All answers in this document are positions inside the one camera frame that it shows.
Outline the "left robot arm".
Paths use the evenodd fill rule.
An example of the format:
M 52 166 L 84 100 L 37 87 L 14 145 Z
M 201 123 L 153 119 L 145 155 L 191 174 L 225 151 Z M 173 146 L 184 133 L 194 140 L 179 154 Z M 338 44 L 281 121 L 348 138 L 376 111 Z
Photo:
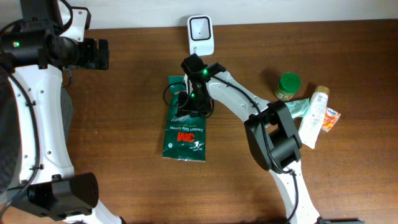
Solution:
M 85 7 L 20 5 L 22 18 L 1 30 L 2 205 L 65 223 L 122 223 L 100 201 L 95 175 L 75 174 L 67 150 L 73 104 L 63 73 L 108 69 L 108 41 L 85 37 Z

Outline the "light green wipes packet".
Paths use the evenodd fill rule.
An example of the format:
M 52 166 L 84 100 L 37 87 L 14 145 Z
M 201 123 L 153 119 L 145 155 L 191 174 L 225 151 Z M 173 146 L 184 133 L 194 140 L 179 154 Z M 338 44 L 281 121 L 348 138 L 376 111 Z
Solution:
M 305 98 L 302 100 L 295 100 L 286 103 L 286 106 L 289 109 L 291 117 L 295 118 L 303 118 L 310 109 L 310 99 Z

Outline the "green 3M gloves package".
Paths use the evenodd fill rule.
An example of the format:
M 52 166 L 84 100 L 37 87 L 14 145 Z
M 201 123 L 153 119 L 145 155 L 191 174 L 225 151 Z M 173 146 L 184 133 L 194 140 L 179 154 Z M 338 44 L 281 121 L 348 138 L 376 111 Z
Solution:
M 166 94 L 171 95 L 168 108 L 162 157 L 180 161 L 205 162 L 206 120 L 184 116 L 176 118 L 177 98 L 181 91 L 187 91 L 183 76 L 169 76 Z

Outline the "orange Kleenex tissue pack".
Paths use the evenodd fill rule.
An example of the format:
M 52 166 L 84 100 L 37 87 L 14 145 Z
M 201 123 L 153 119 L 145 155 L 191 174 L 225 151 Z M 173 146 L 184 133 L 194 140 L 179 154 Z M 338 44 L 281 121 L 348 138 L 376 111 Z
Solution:
M 329 132 L 332 127 L 337 123 L 341 116 L 341 113 L 337 112 L 336 110 L 327 107 L 325 111 L 325 117 L 323 120 L 323 124 L 321 126 L 321 130 L 325 132 Z

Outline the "white tube gold cap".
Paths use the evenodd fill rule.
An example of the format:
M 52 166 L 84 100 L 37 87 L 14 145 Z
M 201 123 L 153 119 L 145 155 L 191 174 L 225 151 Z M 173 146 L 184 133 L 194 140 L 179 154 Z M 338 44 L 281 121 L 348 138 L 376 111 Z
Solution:
M 315 148 L 318 135 L 323 125 L 329 94 L 329 88 L 317 86 L 310 98 L 308 113 L 302 118 L 298 133 L 302 143 L 310 149 Z

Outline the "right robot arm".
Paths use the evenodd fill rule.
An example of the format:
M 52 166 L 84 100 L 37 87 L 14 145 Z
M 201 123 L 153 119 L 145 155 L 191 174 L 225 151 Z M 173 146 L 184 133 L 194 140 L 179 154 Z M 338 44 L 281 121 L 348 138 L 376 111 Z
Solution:
M 186 93 L 178 96 L 177 116 L 207 118 L 219 101 L 242 122 L 256 163 L 271 173 L 281 194 L 287 223 L 324 223 L 302 175 L 302 140 L 282 101 L 271 103 L 240 85 L 221 64 L 207 65 L 197 54 L 181 63 Z

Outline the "green lid jar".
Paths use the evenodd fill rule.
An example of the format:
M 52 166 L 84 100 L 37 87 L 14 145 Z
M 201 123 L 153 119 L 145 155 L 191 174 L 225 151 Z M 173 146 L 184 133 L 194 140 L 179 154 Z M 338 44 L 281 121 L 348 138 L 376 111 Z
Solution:
M 275 96 L 282 101 L 291 100 L 301 86 L 301 78 L 292 72 L 287 72 L 281 76 L 274 91 Z

